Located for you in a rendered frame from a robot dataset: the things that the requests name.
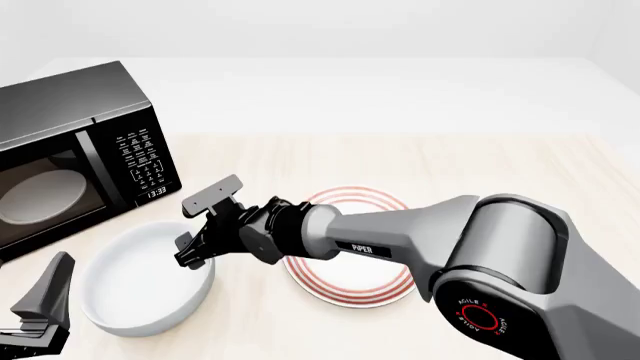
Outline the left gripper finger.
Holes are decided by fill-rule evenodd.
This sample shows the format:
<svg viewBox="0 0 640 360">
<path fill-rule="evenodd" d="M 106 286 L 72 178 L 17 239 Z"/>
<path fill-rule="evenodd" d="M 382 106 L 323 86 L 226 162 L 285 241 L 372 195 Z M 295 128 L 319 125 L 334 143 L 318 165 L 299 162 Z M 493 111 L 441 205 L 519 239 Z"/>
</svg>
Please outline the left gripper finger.
<svg viewBox="0 0 640 360">
<path fill-rule="evenodd" d="M 65 251 L 58 252 L 38 281 L 10 308 L 25 320 L 46 320 L 49 325 L 70 329 L 69 291 L 75 260 Z"/>
</svg>

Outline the black microwave oven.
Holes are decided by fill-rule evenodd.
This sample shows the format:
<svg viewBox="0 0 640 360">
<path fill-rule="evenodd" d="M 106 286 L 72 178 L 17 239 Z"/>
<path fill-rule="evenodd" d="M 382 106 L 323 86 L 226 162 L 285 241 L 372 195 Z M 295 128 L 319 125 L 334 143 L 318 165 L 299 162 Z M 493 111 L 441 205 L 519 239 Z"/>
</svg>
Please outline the black microwave oven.
<svg viewBox="0 0 640 360">
<path fill-rule="evenodd" d="M 153 104 L 121 62 L 0 88 L 0 197 L 53 170 L 81 173 L 85 194 L 38 224 L 0 220 L 0 266 L 182 187 Z"/>
</svg>

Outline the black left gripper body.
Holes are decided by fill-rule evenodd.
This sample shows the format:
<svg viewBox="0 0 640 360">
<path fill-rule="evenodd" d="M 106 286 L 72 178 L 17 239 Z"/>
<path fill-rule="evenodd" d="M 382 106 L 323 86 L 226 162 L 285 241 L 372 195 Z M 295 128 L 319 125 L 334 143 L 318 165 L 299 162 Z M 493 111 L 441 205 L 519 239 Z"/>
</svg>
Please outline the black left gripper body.
<svg viewBox="0 0 640 360">
<path fill-rule="evenodd" d="M 0 357 L 57 356 L 69 337 L 70 318 L 19 311 L 19 329 L 0 329 Z"/>
</svg>

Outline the white bowl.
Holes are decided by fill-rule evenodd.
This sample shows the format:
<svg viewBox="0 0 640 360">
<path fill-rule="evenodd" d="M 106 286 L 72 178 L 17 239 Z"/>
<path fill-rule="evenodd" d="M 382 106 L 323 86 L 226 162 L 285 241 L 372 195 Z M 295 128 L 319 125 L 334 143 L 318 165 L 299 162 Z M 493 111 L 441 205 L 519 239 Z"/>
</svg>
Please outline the white bowl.
<svg viewBox="0 0 640 360">
<path fill-rule="evenodd" d="M 148 337 L 178 326 L 204 302 L 215 261 L 179 266 L 175 241 L 195 227 L 156 221 L 119 233 L 88 263 L 80 286 L 81 309 L 111 335 Z"/>
</svg>

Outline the white plate with red rings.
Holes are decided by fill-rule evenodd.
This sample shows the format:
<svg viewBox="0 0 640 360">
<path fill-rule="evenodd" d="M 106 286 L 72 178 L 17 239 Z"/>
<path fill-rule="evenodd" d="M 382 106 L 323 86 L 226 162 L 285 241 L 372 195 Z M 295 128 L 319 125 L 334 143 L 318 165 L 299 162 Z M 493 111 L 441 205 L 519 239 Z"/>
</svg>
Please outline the white plate with red rings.
<svg viewBox="0 0 640 360">
<path fill-rule="evenodd" d="M 362 186 L 329 188 L 308 201 L 335 206 L 344 215 L 408 208 L 391 194 Z M 389 305 L 415 290 L 406 266 L 356 254 L 341 253 L 328 261 L 285 257 L 283 264 L 308 293 L 346 308 Z"/>
</svg>

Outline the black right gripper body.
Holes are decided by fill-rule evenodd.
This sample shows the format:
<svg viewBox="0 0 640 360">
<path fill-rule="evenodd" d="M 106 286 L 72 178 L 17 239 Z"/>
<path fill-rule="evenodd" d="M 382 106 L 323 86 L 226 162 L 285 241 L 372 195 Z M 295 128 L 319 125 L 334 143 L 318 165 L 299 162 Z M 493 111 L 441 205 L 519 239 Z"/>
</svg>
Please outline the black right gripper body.
<svg viewBox="0 0 640 360">
<path fill-rule="evenodd" d="M 213 211 L 206 215 L 207 221 L 199 235 L 202 257 L 248 253 L 239 236 L 239 229 L 244 225 L 241 218 L 246 212 L 241 204 L 224 201 L 213 206 Z"/>
</svg>

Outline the white microwave turntable plate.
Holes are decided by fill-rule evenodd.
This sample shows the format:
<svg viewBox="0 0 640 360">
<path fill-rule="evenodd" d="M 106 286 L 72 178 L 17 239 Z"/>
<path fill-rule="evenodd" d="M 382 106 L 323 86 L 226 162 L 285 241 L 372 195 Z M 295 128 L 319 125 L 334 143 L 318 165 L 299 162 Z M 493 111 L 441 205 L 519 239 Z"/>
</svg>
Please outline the white microwave turntable plate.
<svg viewBox="0 0 640 360">
<path fill-rule="evenodd" d="M 12 225 L 47 221 L 71 209 L 86 188 L 85 177 L 73 170 L 39 173 L 0 197 L 0 220 Z"/>
</svg>

